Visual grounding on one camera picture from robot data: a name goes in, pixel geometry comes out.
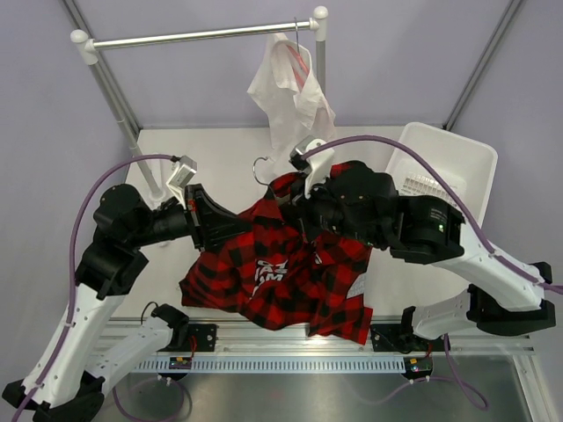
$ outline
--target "flannel shirt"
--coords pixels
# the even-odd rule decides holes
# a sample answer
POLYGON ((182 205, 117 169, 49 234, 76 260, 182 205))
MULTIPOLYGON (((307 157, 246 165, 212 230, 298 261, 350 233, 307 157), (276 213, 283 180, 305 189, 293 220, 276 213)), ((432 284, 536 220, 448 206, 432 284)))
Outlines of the flannel shirt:
MULTIPOLYGON (((331 177, 348 167, 334 165, 331 177)), ((347 296, 366 272, 371 248, 328 232, 307 243, 275 200, 289 194, 296 179, 297 173, 279 177, 239 215, 252 221, 252 232, 199 256, 179 283, 182 305, 238 312, 269 330, 309 323, 310 336, 333 334, 363 345, 372 309, 363 306, 363 294, 347 296)))

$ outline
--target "white rail end cap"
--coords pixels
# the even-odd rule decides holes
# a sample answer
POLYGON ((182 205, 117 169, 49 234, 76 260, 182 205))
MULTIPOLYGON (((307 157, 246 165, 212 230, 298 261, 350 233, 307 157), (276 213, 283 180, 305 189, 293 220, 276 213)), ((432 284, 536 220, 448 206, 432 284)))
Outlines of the white rail end cap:
POLYGON ((92 45, 93 40, 88 37, 87 33, 81 29, 75 29, 70 33, 70 40, 77 46, 84 63, 91 66, 98 62, 98 57, 93 53, 95 51, 92 45))
POLYGON ((326 19, 328 18, 328 9, 325 6, 317 6, 313 11, 313 18, 318 23, 318 29, 315 31, 316 41, 326 41, 326 19))

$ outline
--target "gray wall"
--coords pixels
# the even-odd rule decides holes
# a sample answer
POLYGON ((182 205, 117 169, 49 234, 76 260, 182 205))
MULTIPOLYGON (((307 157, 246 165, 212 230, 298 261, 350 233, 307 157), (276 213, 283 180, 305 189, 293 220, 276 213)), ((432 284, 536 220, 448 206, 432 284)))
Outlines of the gray wall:
MULTIPOLYGON (((443 123, 508 0, 77 0, 98 39, 290 22, 329 10, 339 125, 443 123)), ((294 40, 295 35, 288 33, 294 40)), ((314 53, 314 36, 299 41, 314 53)), ((246 95, 263 36, 106 52, 145 127, 267 126, 246 95)))
MULTIPOLYGON (((499 153, 484 227, 518 258, 563 277, 563 2, 530 0, 454 132, 499 153)), ((563 321, 563 300, 556 302, 563 321)), ((555 399, 563 388, 561 325, 534 336, 555 399)), ((563 418, 563 403, 557 400, 563 418)))
MULTIPOLYGON (((55 0, 0 7, 2 389, 27 375, 62 315, 70 230, 82 198, 102 171, 128 156, 69 41, 71 30, 55 0)), ((80 244, 91 231, 88 217, 80 244)), ((12 414, 0 400, 0 420, 12 414)))

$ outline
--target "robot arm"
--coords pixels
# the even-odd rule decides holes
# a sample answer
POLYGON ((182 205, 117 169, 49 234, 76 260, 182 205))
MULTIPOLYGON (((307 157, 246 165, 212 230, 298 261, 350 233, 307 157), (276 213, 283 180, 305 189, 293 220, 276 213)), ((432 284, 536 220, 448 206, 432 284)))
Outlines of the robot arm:
POLYGON ((215 204, 201 185, 188 185, 191 177, 185 169, 180 160, 168 182, 181 189, 181 194, 176 192, 176 198, 154 211, 130 185, 114 186, 102 195, 94 213, 97 228, 93 242, 76 271, 75 317, 62 348, 55 350, 68 310, 33 371, 24 380, 8 384, 3 392, 8 403, 19 407, 37 388, 26 406, 35 411, 33 420, 92 420, 104 397, 140 361, 158 350, 179 348, 187 342, 189 318, 165 304, 153 310, 137 332, 104 355, 91 356, 107 321, 148 264, 140 251, 142 246, 190 236, 200 251, 214 250, 226 239, 251 229, 248 222, 215 204), (54 355, 47 377, 36 386, 40 372, 54 355))
POLYGON ((549 265, 524 264, 496 247, 495 254, 489 253, 456 208, 434 196, 400 196, 391 175, 373 172, 364 163, 349 163, 350 168, 336 178, 328 178, 326 172, 319 175, 323 167, 311 163, 315 156, 301 159, 311 149, 307 146, 318 142, 322 141, 304 140, 291 160, 298 170, 309 173, 307 178, 325 180, 296 186, 292 198, 302 209, 301 223, 311 238, 320 229, 330 231, 389 249, 394 258, 407 263, 444 268, 471 283, 447 301, 405 309, 399 350, 412 349, 409 342, 465 328, 516 336, 555 325, 553 304, 545 300, 541 286, 552 283, 549 265), (522 274, 504 266, 499 256, 522 274))
MULTIPOLYGON (((400 196, 389 174, 375 173, 361 162, 328 178, 331 150, 306 161, 300 158, 321 142, 304 140, 291 160, 307 174, 292 186, 290 204, 298 211, 308 238, 329 231, 382 251, 389 249, 394 258, 407 263, 445 268, 471 283, 447 301, 405 309, 400 333, 392 340, 401 344, 399 350, 475 326, 510 336, 555 325, 554 307, 544 299, 541 286, 488 254, 454 207, 432 196, 400 196)), ((35 386, 38 373, 53 355, 66 314, 32 373, 8 384, 3 393, 6 401, 18 407, 37 387, 26 406, 36 410, 34 420, 91 420, 105 395, 140 360, 185 341, 187 316, 163 305, 137 333, 104 356, 91 358, 101 331, 148 263, 140 247, 190 236, 200 251, 212 251, 230 237, 252 229, 250 223, 215 204, 201 185, 188 185, 194 163, 189 159, 179 162, 168 181, 175 198, 155 211, 149 210, 133 186, 115 186, 102 196, 94 214, 98 228, 76 272, 77 317, 56 353, 55 364, 44 383, 35 386)), ((538 283, 551 283, 548 265, 525 265, 498 249, 496 254, 538 283)))

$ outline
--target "metal hanger hook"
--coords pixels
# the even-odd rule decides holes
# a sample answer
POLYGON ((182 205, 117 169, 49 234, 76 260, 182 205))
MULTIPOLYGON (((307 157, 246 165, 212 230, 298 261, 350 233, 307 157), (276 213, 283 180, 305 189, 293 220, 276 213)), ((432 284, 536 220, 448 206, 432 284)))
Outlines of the metal hanger hook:
POLYGON ((268 160, 268 157, 267 157, 267 156, 259 156, 258 158, 256 158, 256 159, 254 160, 254 163, 252 164, 252 174, 254 175, 254 180, 256 180, 256 183, 258 183, 259 185, 268 186, 268 187, 269 187, 269 184, 268 184, 268 183, 262 182, 260 179, 258 179, 258 176, 256 176, 256 163, 257 163, 259 160, 267 161, 267 160, 268 160))
POLYGON ((301 50, 299 49, 299 25, 297 24, 297 17, 294 17, 296 23, 296 42, 297 42, 297 53, 301 57, 301 50))

